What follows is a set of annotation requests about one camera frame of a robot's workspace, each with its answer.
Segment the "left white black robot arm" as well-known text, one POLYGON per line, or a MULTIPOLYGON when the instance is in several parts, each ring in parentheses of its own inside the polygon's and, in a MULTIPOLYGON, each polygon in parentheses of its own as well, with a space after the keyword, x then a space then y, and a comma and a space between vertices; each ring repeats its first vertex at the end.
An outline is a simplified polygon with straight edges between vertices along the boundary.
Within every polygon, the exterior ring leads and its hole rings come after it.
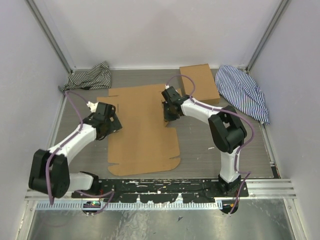
POLYGON ((63 141, 34 153, 28 187, 48 195, 50 201, 77 191, 88 198, 97 198, 101 191, 99 177, 85 171, 70 173, 69 165, 91 142, 103 140, 120 129, 122 125, 115 113, 91 113, 63 141))

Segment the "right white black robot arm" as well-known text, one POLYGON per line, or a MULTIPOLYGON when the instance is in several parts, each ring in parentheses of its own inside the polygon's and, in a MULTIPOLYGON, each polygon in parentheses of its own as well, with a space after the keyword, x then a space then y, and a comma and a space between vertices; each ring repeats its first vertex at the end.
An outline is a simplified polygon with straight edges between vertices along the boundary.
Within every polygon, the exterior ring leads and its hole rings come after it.
POLYGON ((241 184, 239 155, 247 137, 247 131, 240 117, 236 116, 235 109, 230 105, 225 108, 211 106, 177 92, 173 95, 162 92, 162 96, 166 122, 187 116, 208 124, 214 145, 220 151, 218 188, 223 196, 232 197, 241 184))

